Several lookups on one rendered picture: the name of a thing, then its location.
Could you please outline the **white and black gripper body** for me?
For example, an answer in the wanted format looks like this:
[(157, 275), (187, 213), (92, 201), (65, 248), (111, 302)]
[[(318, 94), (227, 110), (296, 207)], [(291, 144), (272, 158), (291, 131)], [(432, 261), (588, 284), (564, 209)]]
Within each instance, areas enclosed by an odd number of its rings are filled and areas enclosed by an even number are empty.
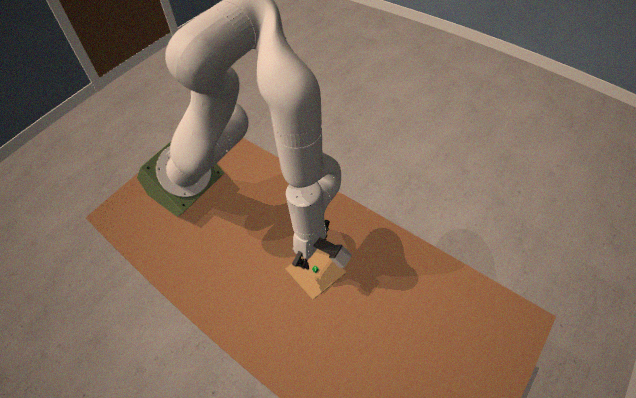
[(295, 233), (294, 233), (294, 237), (293, 237), (293, 246), (294, 246), (294, 252), (297, 254), (298, 253), (298, 249), (303, 253), (303, 257), (308, 260), (311, 258), (311, 256), (315, 253), (315, 251), (317, 250), (317, 248), (315, 248), (313, 245), (316, 243), (316, 241), (319, 239), (319, 237), (325, 239), (326, 237), (326, 226), (324, 228), (324, 231), (322, 232), (322, 234), (320, 236), (318, 236), (318, 238), (314, 238), (314, 239), (302, 239), (300, 237), (298, 237)]

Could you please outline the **tan flat mat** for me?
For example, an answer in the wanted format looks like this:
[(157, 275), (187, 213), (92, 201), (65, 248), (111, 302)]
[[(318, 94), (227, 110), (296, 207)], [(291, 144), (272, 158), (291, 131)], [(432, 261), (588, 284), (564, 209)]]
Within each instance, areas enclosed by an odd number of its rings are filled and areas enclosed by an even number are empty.
[[(307, 261), (309, 270), (299, 266), (295, 267), (292, 264), (285, 268), (312, 300), (347, 273), (343, 268), (339, 268), (329, 256), (329, 254), (317, 249)], [(317, 273), (312, 271), (314, 265), (319, 268)]]

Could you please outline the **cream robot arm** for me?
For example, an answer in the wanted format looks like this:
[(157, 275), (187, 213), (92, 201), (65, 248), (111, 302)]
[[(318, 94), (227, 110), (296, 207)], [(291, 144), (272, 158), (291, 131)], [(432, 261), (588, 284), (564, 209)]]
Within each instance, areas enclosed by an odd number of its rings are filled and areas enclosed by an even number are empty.
[(158, 158), (157, 178), (178, 197), (194, 196), (207, 186), (211, 168), (248, 129), (248, 116), (236, 103), (239, 77), (231, 66), (259, 48), (257, 82), (271, 112), (280, 167), (289, 184), (293, 230), (302, 239), (314, 239), (324, 231), (325, 210), (340, 189), (341, 168), (322, 153), (320, 87), (289, 46), (274, 0), (222, 0), (169, 41), (168, 70), (192, 91), (171, 146)]

